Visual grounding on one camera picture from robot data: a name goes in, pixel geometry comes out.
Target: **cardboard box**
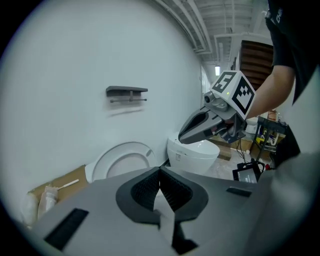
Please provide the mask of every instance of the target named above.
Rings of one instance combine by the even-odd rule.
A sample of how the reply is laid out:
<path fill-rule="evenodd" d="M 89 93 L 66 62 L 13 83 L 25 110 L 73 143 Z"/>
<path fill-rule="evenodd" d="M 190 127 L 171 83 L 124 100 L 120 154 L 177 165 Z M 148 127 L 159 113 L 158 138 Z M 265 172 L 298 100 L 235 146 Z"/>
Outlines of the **cardboard box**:
<path fill-rule="evenodd" d="M 42 184 L 29 192 L 33 193 L 40 201 L 41 195 L 45 191 L 46 186 L 60 188 L 63 185 L 73 182 L 77 179 L 79 179 L 77 183 L 61 188 L 58 191 L 57 203 L 59 203 L 67 199 L 68 197 L 72 196 L 73 194 L 77 193 L 78 191 L 80 191 L 81 189 L 85 188 L 88 185 L 86 174 L 85 174 L 85 165 L 80 166 L 79 168 L 67 173 L 64 176 L 61 176 L 59 178 L 52 180 L 51 182 Z"/>

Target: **toilet seat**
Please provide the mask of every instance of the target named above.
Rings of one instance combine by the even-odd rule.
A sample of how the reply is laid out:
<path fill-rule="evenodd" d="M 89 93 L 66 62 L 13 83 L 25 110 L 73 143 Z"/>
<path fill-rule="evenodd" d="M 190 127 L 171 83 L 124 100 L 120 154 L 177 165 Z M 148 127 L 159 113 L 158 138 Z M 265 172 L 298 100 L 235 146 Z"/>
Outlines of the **toilet seat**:
<path fill-rule="evenodd" d="M 131 171 L 158 166 L 151 148 L 140 142 L 126 142 L 103 152 L 96 161 L 85 166 L 89 183 Z"/>

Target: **white bottle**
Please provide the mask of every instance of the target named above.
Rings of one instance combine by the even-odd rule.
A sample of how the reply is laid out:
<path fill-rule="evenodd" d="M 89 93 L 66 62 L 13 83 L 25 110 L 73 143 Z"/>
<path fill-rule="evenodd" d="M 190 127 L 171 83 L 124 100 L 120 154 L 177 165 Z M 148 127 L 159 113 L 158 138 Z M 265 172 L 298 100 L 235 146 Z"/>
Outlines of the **white bottle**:
<path fill-rule="evenodd" d="M 38 219 L 52 207 L 55 206 L 58 199 L 58 188 L 52 186 L 46 186 L 44 192 L 41 195 L 41 200 L 38 208 Z"/>
<path fill-rule="evenodd" d="M 21 206 L 22 223 L 31 227 L 37 221 L 39 200 L 32 193 L 27 193 Z"/>

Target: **pipe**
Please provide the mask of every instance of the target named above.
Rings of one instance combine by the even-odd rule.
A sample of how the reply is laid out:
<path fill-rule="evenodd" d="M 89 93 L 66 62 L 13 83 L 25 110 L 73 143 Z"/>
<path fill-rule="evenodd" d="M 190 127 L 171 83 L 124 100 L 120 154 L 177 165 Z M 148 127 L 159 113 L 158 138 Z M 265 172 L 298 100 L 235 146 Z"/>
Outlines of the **pipe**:
<path fill-rule="evenodd" d="M 224 33 L 227 33 L 227 17 L 226 17 L 226 5 L 223 3 L 223 13 L 224 13 Z"/>
<path fill-rule="evenodd" d="M 257 38 L 265 38 L 265 39 L 271 39 L 268 36 L 265 36 L 263 34 L 257 34 L 257 33 L 250 33 L 250 32 L 242 32 L 242 33 L 229 33 L 229 34 L 216 34 L 215 38 L 229 38 L 229 37 L 241 37 L 241 36 L 252 36 Z"/>
<path fill-rule="evenodd" d="M 219 56 L 220 56 L 220 62 L 223 64 L 225 60 L 223 59 L 224 56 L 224 45 L 222 42 L 219 43 Z"/>
<path fill-rule="evenodd" d="M 211 43 L 211 39 L 210 39 L 208 30 L 207 30 L 206 24 L 204 22 L 204 19 L 202 18 L 202 15 L 199 12 L 199 9 L 198 9 L 195 1 L 194 0 L 189 0 L 188 3 L 189 3 L 191 9 L 193 10 L 196 18 L 198 19 L 198 21 L 199 21 L 199 23 L 201 25 L 201 28 L 202 28 L 202 30 L 204 32 L 204 36 L 205 36 L 205 39 L 206 39 L 206 42 L 207 42 L 207 45 L 209 46 L 209 51 L 207 51 L 206 53 L 199 52 L 199 54 L 212 54 L 213 53 L 213 51 L 212 51 L 212 43 Z"/>
<path fill-rule="evenodd" d="M 235 32 L 235 0 L 231 0 L 232 6 L 232 33 Z"/>
<path fill-rule="evenodd" d="M 212 54 L 212 51 L 196 51 L 197 55 Z"/>
<path fill-rule="evenodd" d="M 261 23 L 263 21 L 263 18 L 266 15 L 267 15 L 267 12 L 265 10 L 263 10 L 261 13 L 258 14 L 258 16 L 256 17 L 256 22 L 253 27 L 253 31 L 252 31 L 253 33 L 258 33 Z"/>
<path fill-rule="evenodd" d="M 156 1 L 159 5 L 161 5 L 163 8 L 166 9 L 167 12 L 171 13 L 171 15 L 180 23 L 180 25 L 183 27 L 183 29 L 186 31 L 186 33 L 188 34 L 189 38 L 191 39 L 192 43 L 193 43 L 193 47 L 195 49 L 197 49 L 197 43 L 196 40 L 194 38 L 194 36 L 192 35 L 191 31 L 189 30 L 189 28 L 187 27 L 187 25 L 182 21 L 182 19 L 174 12 L 174 10 L 172 10 L 168 5 L 166 5 L 163 1 L 161 0 L 154 0 Z"/>
<path fill-rule="evenodd" d="M 199 19 L 194 18 L 194 21 L 195 21 L 195 23 L 196 23 L 196 26 L 197 26 L 198 30 L 199 30 L 200 33 L 201 33 L 202 38 L 205 39 L 205 34 L 204 34 L 204 32 L 203 32 L 203 29 L 202 29 L 202 27 L 201 27 L 201 24 L 200 24 L 200 22 L 199 22 Z"/>
<path fill-rule="evenodd" d="M 213 38 L 214 38 L 214 44 L 215 44 L 216 61 L 219 63 L 218 41 L 215 35 L 213 36 Z"/>
<path fill-rule="evenodd" d="M 190 16 L 190 14 L 188 13 L 188 11 L 186 10 L 186 8 L 184 7 L 184 5 L 182 4 L 182 2 L 180 0 L 172 0 L 183 12 L 183 14 L 185 15 L 185 17 L 187 18 L 187 20 L 190 22 L 191 26 L 193 27 L 197 37 L 200 40 L 200 44 L 202 46 L 202 49 L 205 51 L 207 49 L 204 39 L 202 38 L 199 29 L 197 28 L 197 25 L 195 24 L 194 20 L 192 19 L 192 17 Z"/>
<path fill-rule="evenodd" d="M 233 44 L 234 44 L 234 39 L 233 39 L 233 37 L 231 37 L 230 53 L 229 53 L 229 63 L 230 63 L 230 61 L 231 61 L 231 52 L 232 52 L 232 49 L 233 49 Z"/>

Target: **white toilet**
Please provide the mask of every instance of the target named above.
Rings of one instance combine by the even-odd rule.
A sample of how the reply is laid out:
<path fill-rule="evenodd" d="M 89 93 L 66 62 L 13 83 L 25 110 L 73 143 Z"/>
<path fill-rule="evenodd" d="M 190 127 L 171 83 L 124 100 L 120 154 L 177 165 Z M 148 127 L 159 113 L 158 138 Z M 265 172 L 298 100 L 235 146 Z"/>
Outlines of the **white toilet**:
<path fill-rule="evenodd" d="M 167 153 L 171 167 L 203 175 L 217 159 L 220 149 L 207 140 L 182 144 L 175 133 L 168 138 Z"/>
<path fill-rule="evenodd" d="M 249 118 L 245 121 L 246 121 L 245 131 L 248 134 L 255 134 L 256 130 L 258 128 L 258 117 L 255 116 L 255 117 Z"/>
<path fill-rule="evenodd" d="M 131 171 L 158 166 L 154 152 L 140 142 L 127 142 L 103 152 L 96 161 L 85 166 L 89 183 Z"/>

